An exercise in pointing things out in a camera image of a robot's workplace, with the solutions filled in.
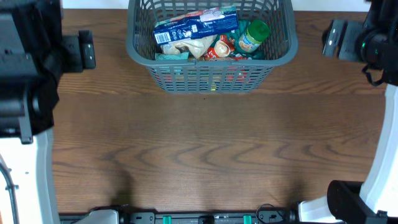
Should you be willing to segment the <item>beige paper pouch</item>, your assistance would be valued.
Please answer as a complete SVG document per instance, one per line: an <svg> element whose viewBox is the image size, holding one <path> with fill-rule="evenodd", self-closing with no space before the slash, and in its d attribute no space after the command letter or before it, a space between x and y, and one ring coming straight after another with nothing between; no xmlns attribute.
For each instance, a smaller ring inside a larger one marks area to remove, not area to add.
<svg viewBox="0 0 398 224"><path fill-rule="evenodd" d="M217 35L210 35L201 39L187 39L171 42L161 46L163 54L178 55L181 53L191 53L196 59L207 53Z"/></svg>

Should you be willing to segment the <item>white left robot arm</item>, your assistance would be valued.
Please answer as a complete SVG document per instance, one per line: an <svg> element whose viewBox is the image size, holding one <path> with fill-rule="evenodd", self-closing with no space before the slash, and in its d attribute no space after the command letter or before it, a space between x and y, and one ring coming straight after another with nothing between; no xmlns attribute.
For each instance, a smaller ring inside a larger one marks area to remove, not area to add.
<svg viewBox="0 0 398 224"><path fill-rule="evenodd" d="M53 110L66 73L96 67L93 35L62 33L61 0L1 2L1 222L119 223L100 208L60 216L52 174Z"/></svg>

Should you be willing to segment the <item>mint green small packet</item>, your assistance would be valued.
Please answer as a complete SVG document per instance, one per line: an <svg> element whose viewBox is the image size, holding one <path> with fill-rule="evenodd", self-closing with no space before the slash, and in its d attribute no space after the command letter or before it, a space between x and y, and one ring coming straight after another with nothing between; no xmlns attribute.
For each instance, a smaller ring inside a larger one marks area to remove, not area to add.
<svg viewBox="0 0 398 224"><path fill-rule="evenodd" d="M188 52L184 52L184 53L180 53L180 54L162 54L162 53L155 53L154 54L154 58L155 60L187 60L189 58L189 53Z"/></svg>

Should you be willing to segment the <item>red spaghetti pack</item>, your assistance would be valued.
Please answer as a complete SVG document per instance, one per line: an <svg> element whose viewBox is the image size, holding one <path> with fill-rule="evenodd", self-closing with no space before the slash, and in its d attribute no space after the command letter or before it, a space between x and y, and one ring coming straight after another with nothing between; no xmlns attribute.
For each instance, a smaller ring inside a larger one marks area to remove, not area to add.
<svg viewBox="0 0 398 224"><path fill-rule="evenodd" d="M251 60L251 57L243 57L241 54L233 55L232 57L210 57L206 55L204 57L200 57L200 61L206 62L237 62L239 60ZM236 78L237 82L243 82L244 79L247 77L248 72L245 69L242 69L237 75L235 75L236 67L229 66L226 73L226 81L232 82L234 78Z"/></svg>

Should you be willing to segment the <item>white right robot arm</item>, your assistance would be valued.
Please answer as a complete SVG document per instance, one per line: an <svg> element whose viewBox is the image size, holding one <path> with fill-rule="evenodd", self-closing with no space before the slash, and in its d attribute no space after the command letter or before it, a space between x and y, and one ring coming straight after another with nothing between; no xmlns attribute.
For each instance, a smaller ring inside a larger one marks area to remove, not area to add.
<svg viewBox="0 0 398 224"><path fill-rule="evenodd" d="M374 159L363 182L333 180L325 196L286 212L295 223L397 223L397 1L371 1L364 22L334 20L323 55L363 63L369 84L386 84L385 112Z"/></svg>

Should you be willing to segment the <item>green lid jar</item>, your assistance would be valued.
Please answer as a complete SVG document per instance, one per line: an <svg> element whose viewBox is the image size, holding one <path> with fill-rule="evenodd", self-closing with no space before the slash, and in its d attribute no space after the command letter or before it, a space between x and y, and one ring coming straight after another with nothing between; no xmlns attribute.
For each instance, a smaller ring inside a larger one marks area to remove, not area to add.
<svg viewBox="0 0 398 224"><path fill-rule="evenodd" d="M259 20L253 20L241 34L238 45L243 52L253 53L270 36L268 25Z"/></svg>

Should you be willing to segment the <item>blue Kleenex tissue pack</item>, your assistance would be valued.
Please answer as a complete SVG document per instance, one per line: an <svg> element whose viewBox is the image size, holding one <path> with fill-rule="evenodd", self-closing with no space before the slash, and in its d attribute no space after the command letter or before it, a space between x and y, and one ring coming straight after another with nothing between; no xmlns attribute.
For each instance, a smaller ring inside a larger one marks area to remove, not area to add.
<svg viewBox="0 0 398 224"><path fill-rule="evenodd" d="M180 40L201 39L218 35L239 27L235 6L222 6L189 12L156 23L154 37L158 45Z"/></svg>

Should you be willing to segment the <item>green coffee sachet bag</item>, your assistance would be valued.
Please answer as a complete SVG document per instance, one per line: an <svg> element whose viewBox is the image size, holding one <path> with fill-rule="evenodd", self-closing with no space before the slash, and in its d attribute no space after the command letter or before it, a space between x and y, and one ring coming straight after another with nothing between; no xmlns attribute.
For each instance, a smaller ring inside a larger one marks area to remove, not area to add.
<svg viewBox="0 0 398 224"><path fill-rule="evenodd" d="M253 53L246 53L240 49L238 45L238 40L251 21L239 20L238 22L239 22L238 29L217 35L215 41L207 50L207 53L205 53L201 57L209 55L210 57L220 58L220 57L232 57L233 55L241 54L243 57L251 57L251 60L264 59L263 51L256 50Z"/></svg>

